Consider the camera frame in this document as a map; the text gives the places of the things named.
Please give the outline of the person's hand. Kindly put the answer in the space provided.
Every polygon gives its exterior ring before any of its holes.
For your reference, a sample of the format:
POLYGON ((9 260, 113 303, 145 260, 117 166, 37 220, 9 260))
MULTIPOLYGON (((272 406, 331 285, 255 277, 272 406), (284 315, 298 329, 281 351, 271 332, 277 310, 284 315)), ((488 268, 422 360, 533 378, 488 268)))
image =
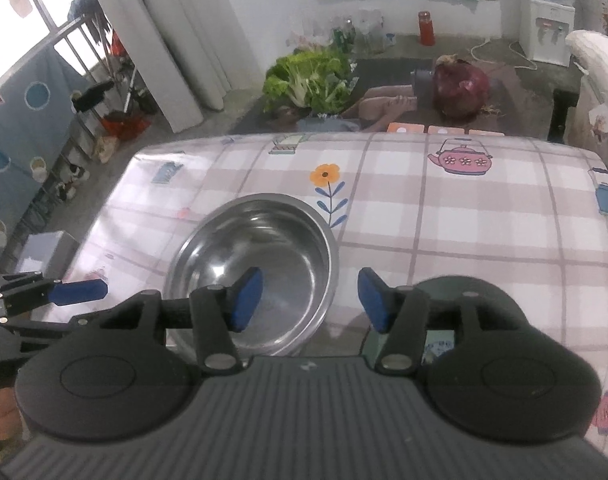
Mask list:
POLYGON ((13 388, 0 389, 0 441, 19 437, 22 430, 22 418, 13 388))

